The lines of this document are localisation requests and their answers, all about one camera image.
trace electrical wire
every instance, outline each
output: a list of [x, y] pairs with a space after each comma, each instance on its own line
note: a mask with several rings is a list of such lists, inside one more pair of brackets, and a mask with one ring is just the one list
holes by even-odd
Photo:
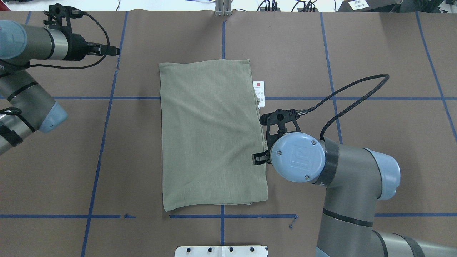
[[[106, 30], [103, 28], [103, 26], [94, 18], [92, 17], [92, 15], [88, 14], [87, 12], [83, 12], [83, 15], [89, 17], [90, 19], [92, 19], [99, 27], [100, 29], [103, 31], [103, 33], [105, 34], [105, 37], [106, 37], [106, 43], [107, 43], [107, 47], [109, 48], [110, 47], [110, 39], [108, 37], [108, 33], [106, 32]], [[80, 69], [86, 69], [86, 68], [90, 68], [90, 67], [93, 67], [99, 63], [101, 63], [106, 57], [106, 54], [103, 55], [98, 61], [90, 64], [90, 65], [86, 65], [86, 66], [81, 66], [81, 67], [65, 67], [65, 66], [55, 66], [55, 65], [47, 65], [47, 64], [33, 64], [33, 65], [29, 65], [29, 66], [25, 66], [23, 68], [32, 68], [32, 67], [47, 67], [47, 68], [55, 68], [55, 69], [66, 69], [66, 70], [80, 70]]]
[[0, 110], [0, 114], [6, 114], [11, 116], [18, 116], [22, 113], [22, 110], [16, 107], [8, 107]]
[[304, 114], [307, 114], [307, 113], [310, 113], [312, 111], [314, 111], [317, 107], [319, 107], [320, 105], [322, 105], [325, 101], [327, 101], [328, 99], [332, 98], [334, 95], [350, 88], [351, 86], [355, 85], [355, 84], [358, 84], [358, 83], [361, 83], [361, 82], [364, 82], [364, 81], [367, 81], [367, 80], [373, 80], [373, 79], [378, 79], [378, 78], [383, 78], [383, 80], [376, 86], [374, 87], [371, 91], [369, 91], [366, 95], [360, 97], [357, 101], [355, 101], [353, 104], [351, 104], [350, 106], [348, 106], [346, 109], [344, 109], [343, 111], [341, 111], [340, 113], [336, 114], [333, 118], [331, 118], [325, 125], [324, 127], [322, 128], [321, 132], [320, 132], [320, 140], [323, 140], [324, 139], [324, 134], [325, 134], [325, 131], [330, 127], [330, 125], [335, 122], [337, 119], [339, 119], [341, 116], [345, 115], [346, 113], [348, 113], [350, 110], [352, 110], [354, 107], [356, 107], [357, 105], [359, 105], [361, 102], [363, 102], [364, 100], [366, 100], [367, 98], [369, 98], [372, 94], [376, 93], [376, 91], [378, 91], [386, 82], [387, 80], [389, 79], [389, 74], [379, 74], [379, 75], [374, 75], [374, 76], [369, 76], [369, 77], [366, 77], [366, 78], [363, 78], [363, 79], [359, 79], [357, 81], [354, 81], [352, 83], [350, 83], [349, 85], [347, 86], [344, 86], [340, 89], [338, 89], [337, 91], [333, 92], [332, 94], [330, 94], [328, 97], [324, 98], [322, 101], [320, 101], [318, 104], [316, 104], [314, 107], [311, 107], [309, 109], [303, 109], [303, 110], [298, 110], [297, 111], [297, 116], [301, 116], [301, 115], [304, 115]]
[[266, 11], [266, 3], [268, 2], [268, 6], [270, 6], [270, 0], [263, 0], [260, 4], [259, 4], [259, 7], [257, 8], [257, 10], [255, 11], [259, 11], [260, 10], [260, 7], [262, 6], [263, 3], [265, 3], [265, 11]]
[[293, 6], [292, 8], [292, 11], [295, 9], [295, 7], [299, 4], [299, 3], [303, 3], [303, 10], [302, 11], [306, 11], [308, 9], [309, 6], [311, 6], [311, 8], [314, 6], [314, 9], [316, 9], [316, 6], [314, 5], [316, 1], [314, 2], [311, 2], [311, 1], [297, 1], [295, 3], [295, 5]]

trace white metal plate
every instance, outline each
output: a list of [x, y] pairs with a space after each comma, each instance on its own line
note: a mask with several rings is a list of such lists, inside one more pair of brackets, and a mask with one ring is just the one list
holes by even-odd
[[268, 257], [267, 246], [180, 246], [175, 257]]

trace black tape band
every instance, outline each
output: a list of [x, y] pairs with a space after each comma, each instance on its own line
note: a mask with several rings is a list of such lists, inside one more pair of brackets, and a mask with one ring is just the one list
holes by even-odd
[[337, 220], [342, 220], [342, 221], [345, 221], [345, 222], [349, 222], [349, 223], [360, 225], [360, 226], [364, 226], [364, 227], [373, 227], [373, 222], [370, 222], [370, 221], [364, 221], [364, 220], [358, 220], [358, 219], [350, 218], [350, 217], [347, 217], [347, 216], [340, 215], [338, 213], [331, 212], [331, 211], [326, 210], [326, 209], [324, 209], [322, 211], [322, 213], [327, 215], [327, 216], [329, 216], [329, 217], [335, 218]]
[[383, 245], [383, 251], [384, 251], [384, 257], [389, 257], [389, 254], [387, 253], [387, 246], [386, 242], [384, 241], [384, 238], [376, 231], [373, 230], [373, 232], [379, 237], [379, 240], [381, 241], [381, 244]]
[[28, 121], [24, 118], [24, 116], [22, 116], [22, 115], [19, 114], [19, 115], [17, 115], [17, 117], [18, 117], [19, 119], [21, 119], [21, 121], [22, 121], [25, 125], [27, 125], [27, 127], [29, 127], [29, 129], [30, 129], [32, 132], [35, 132], [35, 131], [36, 131], [36, 129], [30, 124], [30, 122], [28, 122]]
[[412, 239], [409, 236], [402, 236], [399, 234], [394, 234], [394, 235], [401, 236], [409, 244], [409, 247], [411, 247], [411, 250], [413, 251], [414, 257], [425, 257], [424, 251], [422, 250], [420, 245], [416, 242], [416, 240]]
[[14, 131], [0, 121], [0, 136], [3, 137], [10, 145], [16, 147], [24, 142], [22, 138]]
[[12, 94], [7, 98], [7, 100], [8, 100], [9, 102], [11, 102], [11, 100], [13, 100], [13, 98], [14, 98], [15, 96], [19, 95], [20, 93], [22, 93], [22, 92], [25, 91], [26, 89], [28, 89], [28, 88], [30, 88], [30, 87], [36, 85], [36, 84], [38, 84], [38, 82], [34, 81], [34, 82], [32, 82], [32, 83], [29, 83], [29, 84], [27, 84], [27, 85], [21, 87], [20, 89], [16, 90], [14, 93], [12, 93]]
[[319, 178], [314, 184], [327, 186], [332, 183], [335, 178], [336, 168], [340, 157], [340, 145], [328, 138], [324, 138], [325, 142], [325, 165]]
[[1, 79], [1, 78], [4, 78], [4, 77], [6, 77], [6, 76], [9, 76], [9, 75], [12, 75], [12, 74], [11, 74], [11, 73], [8, 73], [8, 72], [3, 73], [2, 75], [0, 75], [0, 79]]
[[53, 38], [53, 36], [51, 35], [51, 32], [49, 32], [49, 30], [47, 30], [47, 29], [45, 29], [45, 28], [43, 28], [43, 29], [49, 34], [49, 37], [51, 38], [51, 53], [50, 53], [49, 56], [45, 59], [45, 60], [47, 60], [47, 59], [51, 58], [51, 56], [54, 54], [54, 50], [55, 50], [55, 47], [56, 47], [56, 46], [55, 46], [55, 43], [54, 43], [54, 38]]

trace metal bracket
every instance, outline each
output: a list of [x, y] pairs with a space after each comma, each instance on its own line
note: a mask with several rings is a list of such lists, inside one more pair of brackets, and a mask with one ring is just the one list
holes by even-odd
[[216, 10], [214, 11], [216, 16], [231, 16], [232, 15], [232, 0], [215, 0]]
[[267, 246], [180, 246], [175, 257], [268, 257]]

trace blue tape grid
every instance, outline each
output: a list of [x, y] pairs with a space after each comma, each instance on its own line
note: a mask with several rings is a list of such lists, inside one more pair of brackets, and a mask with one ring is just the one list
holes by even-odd
[[[329, 80], [330, 80], [330, 88], [332, 93], [335, 92], [335, 88], [333, 87], [333, 76], [332, 76], [332, 69], [330, 68], [330, 57], [329, 57], [329, 49], [327, 47], [327, 37], [325, 36], [325, 27], [324, 27], [324, 16], [322, 12], [319, 13], [320, 15], [320, 25], [322, 27], [322, 38], [324, 39], [324, 49], [325, 49], [325, 58], [327, 59], [327, 70], [329, 72]], [[332, 97], [333, 101], [333, 108], [335, 110], [335, 115], [338, 114], [338, 107], [336, 106], [336, 98], [335, 96]], [[343, 143], [343, 137], [341, 136], [341, 126], [340, 126], [340, 119], [336, 120], [336, 128], [338, 130], [338, 138], [340, 140], [340, 144]]]
[[[32, 12], [29, 12], [26, 22], [25, 22], [26, 24], [29, 23], [31, 15], [32, 15]], [[123, 25], [123, 29], [122, 29], [122, 36], [121, 36], [121, 42], [120, 42], [121, 50], [122, 50], [122, 43], [123, 43], [123, 39], [124, 39], [124, 35], [125, 35], [127, 17], [128, 17], [128, 12], [126, 12], [125, 17], [124, 17], [124, 25]], [[457, 100], [457, 97], [444, 97], [443, 91], [441, 89], [441, 85], [440, 85], [438, 77], [436, 75], [435, 67], [431, 60], [431, 56], [430, 56], [427, 44], [425, 42], [425, 37], [424, 37], [423, 31], [422, 31], [422, 26], [420, 23], [420, 18], [419, 18], [418, 12], [416, 12], [416, 19], [417, 19], [417, 23], [419, 26], [419, 31], [420, 31], [420, 35], [422, 38], [422, 42], [424, 44], [425, 52], [427, 54], [427, 58], [429, 60], [433, 76], [435, 77], [438, 91], [440, 92], [440, 97], [370, 97], [370, 98], [368, 98], [368, 100], [427, 100], [427, 101], [440, 100], [443, 102], [452, 132], [453, 132], [455, 140], [457, 142], [457, 134], [456, 134], [455, 126], [453, 124], [452, 118], [450, 116], [450, 113], [449, 113], [449, 110], [448, 110], [448, 107], [446, 104], [446, 101]], [[323, 36], [323, 41], [324, 41], [325, 56], [326, 56], [326, 60], [327, 60], [327, 69], [328, 69], [328, 73], [329, 73], [329, 82], [330, 82], [331, 90], [332, 90], [332, 92], [334, 92], [333, 77], [332, 77], [332, 72], [331, 72], [331, 68], [330, 68], [329, 52], [328, 52], [328, 47], [327, 47], [327, 40], [326, 40], [325, 28], [324, 28], [324, 19], [323, 19], [322, 13], [320, 13], [320, 21], [321, 21], [321, 27], [322, 27], [322, 36]], [[226, 26], [226, 21], [224, 21], [222, 24], [222, 59], [225, 59], [225, 26]], [[114, 96], [114, 90], [115, 90], [115, 86], [116, 86], [120, 57], [121, 56], [119, 56], [117, 59], [117, 70], [114, 72], [112, 90], [111, 90], [111, 94], [109, 97], [108, 96], [56, 96], [56, 97], [54, 97], [55, 99], [65, 99], [65, 100], [109, 100], [108, 110], [107, 110], [106, 120], [105, 120], [105, 127], [103, 130], [102, 142], [101, 142], [101, 147], [100, 147], [99, 159], [98, 159], [98, 163], [97, 163], [96, 176], [95, 176], [94, 186], [92, 189], [92, 196], [91, 196], [91, 200], [90, 200], [89, 213], [88, 214], [0, 214], [0, 218], [2, 218], [2, 219], [23, 219], [23, 218], [24, 219], [87, 219], [83, 247], [81, 250], [81, 257], [84, 257], [84, 255], [85, 255], [85, 248], [87, 246], [87, 239], [88, 239], [88, 235], [89, 235], [91, 219], [121, 219], [122, 218], [122, 215], [120, 215], [120, 214], [101, 214], [101, 215], [92, 214], [94, 201], [95, 201], [95, 195], [96, 195], [96, 189], [97, 189], [97, 184], [98, 184], [98, 177], [99, 177], [100, 167], [101, 167], [101, 158], [102, 158], [104, 145], [105, 145], [106, 130], [107, 130], [108, 121], [109, 121], [109, 117], [110, 117], [110, 113], [111, 113], [112, 101], [113, 100], [160, 100], [159, 96]], [[266, 100], [322, 100], [322, 99], [324, 99], [324, 97], [319, 97], [319, 96], [317, 96], [317, 97], [286, 97], [286, 96], [285, 97], [282, 97], [282, 96], [266, 97]], [[358, 99], [358, 97], [334, 96], [332, 98], [332, 100], [334, 103], [335, 114], [337, 114], [336, 100], [357, 100], [357, 99]], [[338, 128], [338, 136], [340, 138], [340, 143], [342, 143], [341, 128], [340, 128], [339, 121], [337, 121], [337, 128]], [[129, 214], [125, 214], [123, 217], [125, 219], [134, 219], [135, 218], [135, 216], [132, 216]], [[378, 217], [378, 218], [457, 217], [457, 213], [383, 213], [383, 214], [375, 214], [375, 217]], [[221, 236], [221, 245], [224, 245], [225, 244], [225, 239], [224, 239], [224, 220], [225, 219], [256, 219], [256, 218], [267, 218], [267, 219], [293, 218], [294, 219], [294, 218], [296, 218], [296, 214], [225, 214], [225, 205], [221, 205], [221, 214], [172, 214], [172, 215], [170, 215], [170, 218], [172, 218], [172, 219], [214, 219], [214, 218], [221, 219], [221, 235], [220, 235]]]
[[435, 77], [436, 81], [436, 86], [438, 87], [438, 91], [440, 92], [441, 100], [443, 101], [444, 109], [446, 111], [447, 119], [449, 120], [449, 124], [451, 126], [452, 133], [454, 134], [454, 139], [457, 142], [457, 133], [456, 129], [454, 127], [454, 122], [452, 122], [451, 115], [449, 114], [449, 109], [447, 108], [447, 104], [443, 95], [443, 90], [441, 89], [440, 81], [438, 80], [438, 76], [436, 75], [435, 67], [433, 65], [433, 62], [431, 60], [430, 52], [427, 47], [427, 43], [425, 42], [425, 37], [424, 37], [424, 32], [422, 31], [422, 25], [420, 23], [420, 18], [419, 18], [419, 13], [416, 12], [416, 20], [417, 20], [417, 26], [419, 26], [419, 32], [420, 32], [420, 37], [422, 38], [422, 43], [424, 44], [425, 48], [425, 53], [427, 54], [427, 58], [430, 63], [431, 71], [433, 72], [433, 76]]
[[110, 119], [111, 106], [112, 106], [112, 103], [113, 103], [113, 96], [114, 96], [114, 90], [116, 88], [117, 73], [119, 71], [119, 62], [121, 61], [122, 45], [123, 45], [123, 42], [124, 42], [124, 35], [125, 35], [125, 27], [127, 25], [127, 18], [128, 18], [128, 11], [125, 13], [125, 17], [124, 17], [124, 26], [122, 28], [121, 42], [120, 42], [120, 45], [119, 45], [121, 53], [120, 53], [119, 57], [117, 58], [117, 69], [114, 71], [114, 78], [113, 78], [113, 84], [112, 84], [112, 87], [111, 87], [110, 101], [108, 103], [108, 111], [106, 113], [105, 127], [103, 129], [103, 136], [101, 138], [100, 153], [98, 155], [97, 170], [95, 172], [94, 186], [92, 188], [92, 197], [90, 198], [89, 217], [87, 218], [86, 230], [85, 230], [85, 233], [84, 233], [83, 246], [82, 246], [82, 249], [81, 249], [81, 257], [84, 257], [84, 255], [85, 255], [85, 249], [86, 249], [86, 246], [87, 246], [87, 239], [89, 237], [90, 221], [92, 220], [92, 211], [94, 209], [95, 194], [97, 192], [98, 177], [99, 177], [99, 174], [100, 174], [101, 158], [102, 158], [102, 155], [103, 155], [103, 150], [105, 148], [106, 130], [108, 128], [108, 121]]

